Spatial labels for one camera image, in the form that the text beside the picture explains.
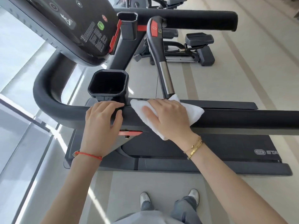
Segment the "gray pants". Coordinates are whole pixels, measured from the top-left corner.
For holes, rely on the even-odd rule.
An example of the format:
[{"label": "gray pants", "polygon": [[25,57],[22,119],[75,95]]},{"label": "gray pants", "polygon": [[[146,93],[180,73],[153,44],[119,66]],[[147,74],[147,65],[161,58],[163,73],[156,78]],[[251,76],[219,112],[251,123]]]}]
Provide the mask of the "gray pants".
[{"label": "gray pants", "polygon": [[[141,211],[154,211],[154,206],[148,202],[145,201],[141,205]],[[124,219],[129,217],[131,214],[127,214],[118,220]],[[185,196],[181,200],[177,200],[174,203],[173,210],[170,214],[170,216],[182,223],[185,224],[202,224],[200,221],[197,213],[196,213],[196,201],[191,196]]]}]

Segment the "elliptical handle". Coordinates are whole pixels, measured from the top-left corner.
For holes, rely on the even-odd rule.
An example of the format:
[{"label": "elliptical handle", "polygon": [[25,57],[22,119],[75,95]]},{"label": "elliptical handle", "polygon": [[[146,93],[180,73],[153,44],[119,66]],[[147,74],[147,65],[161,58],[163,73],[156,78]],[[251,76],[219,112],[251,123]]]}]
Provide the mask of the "elliptical handle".
[{"label": "elliptical handle", "polygon": [[162,26],[165,23],[165,19],[160,16],[150,18],[147,24],[147,41],[158,68],[163,98],[169,99],[175,92],[164,53]]}]

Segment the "black cup holder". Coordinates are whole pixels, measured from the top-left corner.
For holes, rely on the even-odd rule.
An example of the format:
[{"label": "black cup holder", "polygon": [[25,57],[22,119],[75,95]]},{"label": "black cup holder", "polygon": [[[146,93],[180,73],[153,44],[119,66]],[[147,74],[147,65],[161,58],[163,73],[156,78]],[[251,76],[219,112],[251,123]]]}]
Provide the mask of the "black cup holder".
[{"label": "black cup holder", "polygon": [[88,93],[98,101],[128,101],[129,75],[122,70],[99,70],[94,73]]},{"label": "black cup holder", "polygon": [[138,14],[135,12],[119,12],[117,16],[121,20],[121,35],[123,40],[135,40]]}]

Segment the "sneaker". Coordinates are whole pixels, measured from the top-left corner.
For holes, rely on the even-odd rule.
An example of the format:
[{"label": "sneaker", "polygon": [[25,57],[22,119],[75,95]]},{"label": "sneaker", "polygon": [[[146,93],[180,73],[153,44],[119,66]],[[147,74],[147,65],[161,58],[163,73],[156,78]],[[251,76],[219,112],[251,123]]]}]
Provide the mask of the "sneaker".
[{"label": "sneaker", "polygon": [[141,205],[143,202],[145,201],[149,201],[150,202],[150,197],[148,196],[148,194],[146,192],[143,192],[140,194],[140,209],[141,209]]},{"label": "sneaker", "polygon": [[191,189],[188,196],[192,196],[196,201],[196,207],[199,205],[199,192],[196,189]]}]

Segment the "hand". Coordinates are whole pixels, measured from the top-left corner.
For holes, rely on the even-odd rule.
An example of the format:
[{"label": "hand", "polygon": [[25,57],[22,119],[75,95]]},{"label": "hand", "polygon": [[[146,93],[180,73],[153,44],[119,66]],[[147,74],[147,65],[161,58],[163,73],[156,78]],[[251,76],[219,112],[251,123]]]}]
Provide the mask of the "hand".
[{"label": "hand", "polygon": [[122,111],[118,110],[111,126],[111,115],[122,106],[115,101],[101,101],[87,110],[81,152],[101,157],[109,154],[123,122]]},{"label": "hand", "polygon": [[180,148],[186,147],[183,143],[187,139],[192,143],[196,142],[198,135],[190,129],[187,111],[183,105],[177,101],[161,99],[151,99],[148,102],[155,109],[158,117],[147,106],[144,106],[142,111],[163,136]]}]

